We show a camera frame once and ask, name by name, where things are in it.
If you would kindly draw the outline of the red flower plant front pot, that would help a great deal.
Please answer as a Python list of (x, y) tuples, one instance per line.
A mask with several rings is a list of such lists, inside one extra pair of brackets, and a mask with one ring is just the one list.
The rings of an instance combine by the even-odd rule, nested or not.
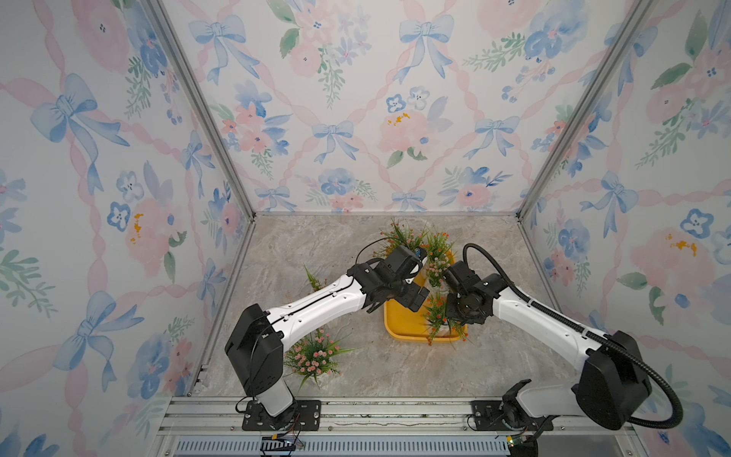
[(433, 292), (424, 306), (426, 342), (431, 346), (435, 343), (468, 340), (468, 327), (460, 325), (454, 318), (447, 316), (447, 295), (441, 291)]

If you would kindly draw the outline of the red flower plant pot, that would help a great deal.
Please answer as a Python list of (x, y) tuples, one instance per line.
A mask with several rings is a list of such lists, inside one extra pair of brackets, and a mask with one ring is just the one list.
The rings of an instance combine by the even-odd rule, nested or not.
[(383, 232), (384, 240), (376, 253), (383, 258), (390, 256), (398, 247), (412, 251), (420, 260), (428, 256), (426, 250), (426, 231), (411, 228), (407, 222), (392, 219), (388, 229)]
[(468, 327), (460, 325), (454, 318), (447, 316), (447, 295), (441, 291), (433, 292), (424, 306), (426, 342), (431, 346), (435, 343), (468, 340)]

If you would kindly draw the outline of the yellow plastic storage tray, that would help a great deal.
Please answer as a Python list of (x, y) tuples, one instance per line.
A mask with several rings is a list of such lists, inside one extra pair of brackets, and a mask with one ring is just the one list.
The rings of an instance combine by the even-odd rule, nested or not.
[[(444, 284), (442, 284), (443, 287), (441, 289), (432, 289), (432, 287), (426, 283), (425, 271), (426, 262), (425, 267), (416, 277), (415, 283), (429, 289), (429, 295), (436, 291), (441, 291), (441, 293), (447, 295), (447, 289)], [(395, 300), (388, 301), (384, 311), (384, 322), (388, 334), (398, 341), (427, 344), (424, 310), (426, 302), (428, 302), (428, 298), (418, 312), (411, 312), (410, 310), (403, 308)]]

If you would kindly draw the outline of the orange flower plant white pot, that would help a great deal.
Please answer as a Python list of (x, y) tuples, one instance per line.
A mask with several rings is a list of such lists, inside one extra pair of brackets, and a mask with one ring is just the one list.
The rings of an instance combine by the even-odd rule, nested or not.
[(426, 250), (430, 263), (447, 264), (453, 244), (446, 232), (429, 232), (426, 235)]

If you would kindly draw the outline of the pink flower plant back pot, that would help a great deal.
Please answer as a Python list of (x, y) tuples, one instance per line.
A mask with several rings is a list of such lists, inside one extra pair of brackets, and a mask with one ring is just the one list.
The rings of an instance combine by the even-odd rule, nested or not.
[(453, 259), (449, 256), (428, 259), (426, 262), (425, 278), (426, 283), (432, 289), (441, 289), (445, 272), (453, 265)]

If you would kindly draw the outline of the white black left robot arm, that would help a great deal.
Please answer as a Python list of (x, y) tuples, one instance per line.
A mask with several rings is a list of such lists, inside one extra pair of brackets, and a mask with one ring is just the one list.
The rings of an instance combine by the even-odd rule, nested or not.
[(386, 258), (354, 264), (333, 284), (295, 302), (247, 307), (224, 351), (253, 405), (268, 419), (294, 413), (296, 400), (283, 380), (286, 352), (329, 322), (361, 310), (373, 313), (391, 300), (418, 312), (429, 295), (416, 283), (427, 258), (423, 247), (398, 246)]

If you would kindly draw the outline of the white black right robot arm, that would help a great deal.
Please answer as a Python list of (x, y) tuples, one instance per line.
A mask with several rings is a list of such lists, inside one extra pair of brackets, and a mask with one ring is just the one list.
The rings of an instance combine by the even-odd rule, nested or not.
[(649, 377), (636, 364), (590, 339), (587, 328), (509, 285), (501, 274), (480, 278), (460, 261), (447, 268), (443, 278), (449, 287), (449, 317), (468, 325), (491, 317), (508, 322), (551, 348), (577, 373), (562, 382), (517, 382), (503, 395), (498, 414), (508, 428), (568, 415), (618, 430), (651, 394)]

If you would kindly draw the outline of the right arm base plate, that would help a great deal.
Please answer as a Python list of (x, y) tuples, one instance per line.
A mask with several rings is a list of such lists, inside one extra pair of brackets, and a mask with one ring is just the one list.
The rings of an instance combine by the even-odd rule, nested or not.
[(553, 420), (530, 417), (516, 401), (473, 400), (470, 403), (469, 427), (475, 431), (518, 433), (554, 430)]

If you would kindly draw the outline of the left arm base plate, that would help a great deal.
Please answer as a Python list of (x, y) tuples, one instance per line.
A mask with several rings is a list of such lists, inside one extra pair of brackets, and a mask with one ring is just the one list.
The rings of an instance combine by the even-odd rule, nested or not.
[(322, 402), (295, 400), (282, 413), (272, 416), (260, 403), (249, 401), (243, 415), (243, 431), (317, 431), (320, 428)]

